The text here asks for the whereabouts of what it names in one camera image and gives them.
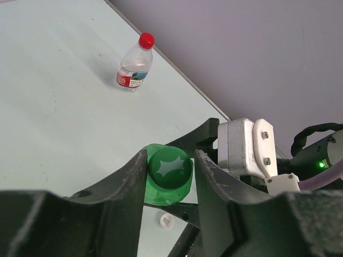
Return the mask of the red bottle cap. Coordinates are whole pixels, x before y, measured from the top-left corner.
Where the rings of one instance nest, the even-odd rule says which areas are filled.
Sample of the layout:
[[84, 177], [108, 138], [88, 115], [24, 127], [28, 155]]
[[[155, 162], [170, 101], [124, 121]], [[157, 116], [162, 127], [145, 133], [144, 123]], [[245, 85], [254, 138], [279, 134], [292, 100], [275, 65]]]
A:
[[155, 37], [150, 33], [142, 33], [138, 44], [145, 50], [150, 50], [155, 44]]

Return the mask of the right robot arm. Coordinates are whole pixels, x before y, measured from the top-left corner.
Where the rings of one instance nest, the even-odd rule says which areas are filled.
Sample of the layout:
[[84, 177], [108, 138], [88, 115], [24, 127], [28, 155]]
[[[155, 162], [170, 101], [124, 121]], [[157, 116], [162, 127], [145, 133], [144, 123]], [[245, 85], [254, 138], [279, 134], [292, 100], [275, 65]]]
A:
[[298, 133], [277, 158], [264, 119], [210, 118], [151, 144], [145, 206], [187, 222], [171, 256], [342, 256], [342, 125]]

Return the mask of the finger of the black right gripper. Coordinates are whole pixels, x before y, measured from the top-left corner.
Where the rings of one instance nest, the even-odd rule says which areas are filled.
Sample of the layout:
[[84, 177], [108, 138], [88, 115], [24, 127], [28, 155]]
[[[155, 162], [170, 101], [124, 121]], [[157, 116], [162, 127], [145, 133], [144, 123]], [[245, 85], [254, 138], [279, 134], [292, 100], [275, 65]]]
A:
[[198, 204], [196, 203], [179, 202], [171, 206], [157, 206], [157, 205], [152, 205], [149, 203], [144, 203], [144, 206], [163, 210], [191, 224], [195, 228], [201, 229], [199, 212], [198, 212]]
[[212, 161], [218, 160], [218, 150], [213, 148], [213, 143], [218, 138], [218, 118], [209, 118], [199, 127], [188, 134], [166, 144], [182, 149], [191, 158], [195, 156], [195, 150], [202, 150]]

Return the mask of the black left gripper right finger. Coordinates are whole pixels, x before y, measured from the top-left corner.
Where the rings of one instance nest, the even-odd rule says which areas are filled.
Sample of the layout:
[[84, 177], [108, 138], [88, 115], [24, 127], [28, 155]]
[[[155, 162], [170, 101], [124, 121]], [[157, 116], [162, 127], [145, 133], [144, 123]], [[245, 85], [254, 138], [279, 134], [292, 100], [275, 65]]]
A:
[[342, 256], [342, 191], [271, 196], [195, 152], [205, 256]]

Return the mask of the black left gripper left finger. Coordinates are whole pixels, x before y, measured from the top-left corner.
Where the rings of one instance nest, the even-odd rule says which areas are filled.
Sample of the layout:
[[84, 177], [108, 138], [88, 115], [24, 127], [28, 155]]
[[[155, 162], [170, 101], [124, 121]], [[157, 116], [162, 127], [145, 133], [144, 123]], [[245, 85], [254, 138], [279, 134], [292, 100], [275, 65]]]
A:
[[1, 256], [136, 256], [147, 152], [73, 196], [1, 191]]

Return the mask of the white bottle cap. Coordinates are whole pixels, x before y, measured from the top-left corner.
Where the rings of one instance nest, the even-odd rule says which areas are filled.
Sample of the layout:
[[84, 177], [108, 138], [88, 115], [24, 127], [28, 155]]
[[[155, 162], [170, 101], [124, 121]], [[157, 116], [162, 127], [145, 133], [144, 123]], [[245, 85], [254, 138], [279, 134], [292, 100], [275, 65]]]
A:
[[171, 214], [165, 213], [160, 217], [159, 223], [162, 228], [171, 229], [175, 224], [174, 216]]

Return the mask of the clear bottle with red label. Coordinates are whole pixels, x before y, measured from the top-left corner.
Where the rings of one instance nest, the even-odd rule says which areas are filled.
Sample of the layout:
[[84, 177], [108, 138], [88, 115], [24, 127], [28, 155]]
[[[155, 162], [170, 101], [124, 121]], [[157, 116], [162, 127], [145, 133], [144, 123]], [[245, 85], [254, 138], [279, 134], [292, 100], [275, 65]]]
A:
[[116, 83], [127, 90], [134, 91], [142, 85], [147, 77], [152, 62], [152, 50], [144, 49], [137, 43], [123, 56]]

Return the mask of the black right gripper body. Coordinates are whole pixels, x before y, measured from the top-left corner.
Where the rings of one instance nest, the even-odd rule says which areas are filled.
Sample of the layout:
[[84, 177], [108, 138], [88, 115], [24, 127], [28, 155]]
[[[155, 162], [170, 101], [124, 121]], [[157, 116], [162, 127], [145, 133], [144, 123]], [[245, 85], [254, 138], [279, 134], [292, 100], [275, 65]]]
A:
[[187, 224], [168, 257], [204, 256], [201, 230]]

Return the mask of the green plastic bottle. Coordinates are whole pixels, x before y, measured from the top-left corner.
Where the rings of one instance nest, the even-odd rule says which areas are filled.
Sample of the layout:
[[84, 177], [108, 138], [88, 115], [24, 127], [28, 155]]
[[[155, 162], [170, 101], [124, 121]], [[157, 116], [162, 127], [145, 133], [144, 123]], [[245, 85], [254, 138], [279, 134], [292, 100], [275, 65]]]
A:
[[147, 150], [147, 182], [145, 188], [144, 202], [157, 206], [171, 206], [182, 201], [190, 192], [193, 177], [192, 170], [192, 177], [189, 184], [174, 191], [163, 190], [162, 188], [156, 186], [153, 183], [152, 179], [148, 174], [148, 160], [154, 152], [156, 152], [158, 149], [164, 146], [166, 145], [153, 143], [144, 148], [145, 150]]

